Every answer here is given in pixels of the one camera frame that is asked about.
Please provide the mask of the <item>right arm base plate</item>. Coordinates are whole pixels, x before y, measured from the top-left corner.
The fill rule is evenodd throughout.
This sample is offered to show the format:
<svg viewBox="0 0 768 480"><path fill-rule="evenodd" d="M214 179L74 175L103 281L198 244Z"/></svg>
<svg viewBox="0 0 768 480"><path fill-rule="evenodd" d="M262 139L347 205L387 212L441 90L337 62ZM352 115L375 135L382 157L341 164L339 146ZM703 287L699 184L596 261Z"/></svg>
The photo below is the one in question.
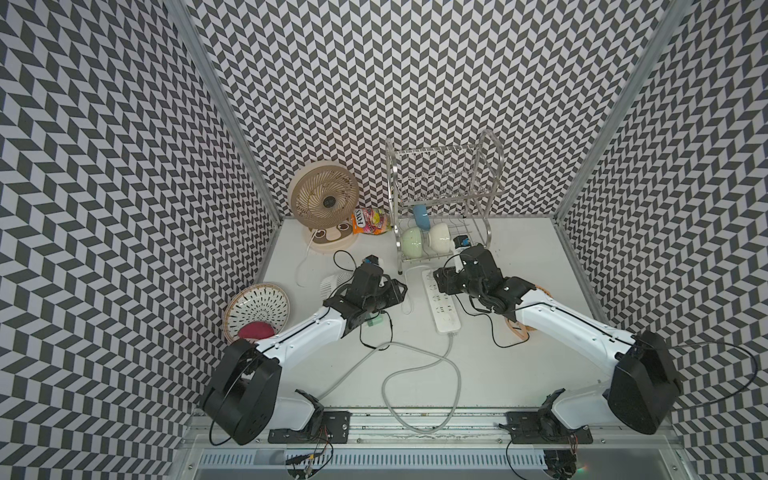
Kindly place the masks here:
<svg viewBox="0 0 768 480"><path fill-rule="evenodd" d="M568 429L552 414L540 415L536 410L508 411L507 430L514 444L581 446L594 443L591 431L582 427Z"/></svg>

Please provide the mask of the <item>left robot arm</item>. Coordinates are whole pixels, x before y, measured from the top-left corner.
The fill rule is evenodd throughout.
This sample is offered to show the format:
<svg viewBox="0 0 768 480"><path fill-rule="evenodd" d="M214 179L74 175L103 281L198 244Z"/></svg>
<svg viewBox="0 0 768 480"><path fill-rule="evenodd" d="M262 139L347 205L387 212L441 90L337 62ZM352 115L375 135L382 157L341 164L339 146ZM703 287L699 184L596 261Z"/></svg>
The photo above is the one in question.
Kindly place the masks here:
<svg viewBox="0 0 768 480"><path fill-rule="evenodd" d="M325 408L304 390L283 388L282 375L374 315L403 303L407 292L405 283L384 273L376 256L366 257L350 280L306 320L256 343L238 339L228 345L202 394L200 408L239 445L250 443L265 430L314 440Z"/></svg>

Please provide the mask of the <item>white power strip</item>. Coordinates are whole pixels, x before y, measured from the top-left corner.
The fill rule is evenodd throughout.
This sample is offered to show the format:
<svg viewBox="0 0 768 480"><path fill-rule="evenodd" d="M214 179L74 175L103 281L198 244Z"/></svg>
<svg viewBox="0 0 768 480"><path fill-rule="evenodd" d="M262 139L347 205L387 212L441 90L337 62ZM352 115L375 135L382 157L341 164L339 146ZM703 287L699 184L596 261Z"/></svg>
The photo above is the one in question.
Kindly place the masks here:
<svg viewBox="0 0 768 480"><path fill-rule="evenodd" d="M441 293L433 270L422 272L422 282L436 330L440 334L457 334L462 325L453 298Z"/></svg>

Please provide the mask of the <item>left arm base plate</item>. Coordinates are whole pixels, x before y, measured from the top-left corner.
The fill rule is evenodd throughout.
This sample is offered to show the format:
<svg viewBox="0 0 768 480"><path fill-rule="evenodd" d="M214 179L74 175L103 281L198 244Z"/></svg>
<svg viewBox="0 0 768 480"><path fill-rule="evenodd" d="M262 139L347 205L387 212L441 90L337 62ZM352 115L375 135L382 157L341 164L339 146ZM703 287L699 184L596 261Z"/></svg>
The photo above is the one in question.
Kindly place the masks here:
<svg viewBox="0 0 768 480"><path fill-rule="evenodd" d="M346 444L349 439L350 411L324 411L314 415L302 430L274 429L269 431L269 444L310 444L330 442Z"/></svg>

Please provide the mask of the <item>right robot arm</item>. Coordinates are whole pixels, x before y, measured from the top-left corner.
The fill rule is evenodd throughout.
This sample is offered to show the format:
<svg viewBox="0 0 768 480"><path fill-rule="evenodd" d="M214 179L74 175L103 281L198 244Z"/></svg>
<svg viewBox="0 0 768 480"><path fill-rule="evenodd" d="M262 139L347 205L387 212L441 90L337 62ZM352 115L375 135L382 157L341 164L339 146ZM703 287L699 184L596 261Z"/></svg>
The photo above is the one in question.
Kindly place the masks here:
<svg viewBox="0 0 768 480"><path fill-rule="evenodd" d="M433 273L440 292L465 294L487 314L541 331L609 375L607 384L560 388L546 397L535 414L536 428L546 440L616 422L640 434L657 432L682 394L680 374L659 334L632 334L564 306L534 283L504 275L481 244L454 258L456 266Z"/></svg>

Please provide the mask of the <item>green plug adapter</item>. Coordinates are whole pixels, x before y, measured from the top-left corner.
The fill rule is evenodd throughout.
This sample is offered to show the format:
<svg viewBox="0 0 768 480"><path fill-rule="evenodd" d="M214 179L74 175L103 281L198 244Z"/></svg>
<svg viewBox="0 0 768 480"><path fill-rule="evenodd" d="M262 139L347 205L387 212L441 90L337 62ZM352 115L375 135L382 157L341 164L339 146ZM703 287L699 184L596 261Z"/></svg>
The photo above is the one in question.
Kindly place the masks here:
<svg viewBox="0 0 768 480"><path fill-rule="evenodd" d="M382 323L382 322L383 322L383 316L382 316L382 315L377 315L377 316L375 316L375 317L369 318L369 319L366 321L366 324L367 324L369 327L373 327L373 326L375 326L375 325L378 325L378 324L380 324L380 323Z"/></svg>

